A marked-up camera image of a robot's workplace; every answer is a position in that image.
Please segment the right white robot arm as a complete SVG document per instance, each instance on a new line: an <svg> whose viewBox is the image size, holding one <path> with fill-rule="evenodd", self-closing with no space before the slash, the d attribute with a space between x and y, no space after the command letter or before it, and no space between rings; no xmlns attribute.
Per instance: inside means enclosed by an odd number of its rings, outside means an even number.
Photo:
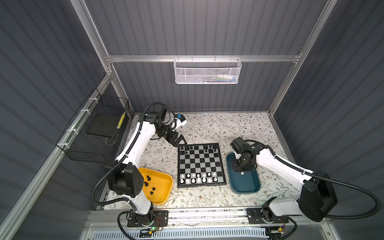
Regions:
<svg viewBox="0 0 384 240"><path fill-rule="evenodd" d="M266 223L273 223L282 216L306 216L320 222L338 203L328 174L304 169L276 155L271 146L241 137L231 142L235 153L236 172L249 172L257 167L266 168L290 183L299 194L292 197L272 197L261 209Z"/></svg>

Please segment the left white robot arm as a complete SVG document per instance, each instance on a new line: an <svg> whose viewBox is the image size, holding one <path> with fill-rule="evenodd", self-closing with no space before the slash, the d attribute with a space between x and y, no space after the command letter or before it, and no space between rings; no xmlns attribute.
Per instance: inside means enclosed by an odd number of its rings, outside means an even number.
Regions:
<svg viewBox="0 0 384 240"><path fill-rule="evenodd" d="M151 224L155 217L153 204L143 190L144 177L138 169L144 150L153 135L164 138L174 147L185 140L176 131L187 123L185 116L175 115L168 125L163 123L164 117L161 111L141 115L134 135L116 158L117 163L121 162L120 166L107 176L110 190L131 205L133 219L143 225Z"/></svg>

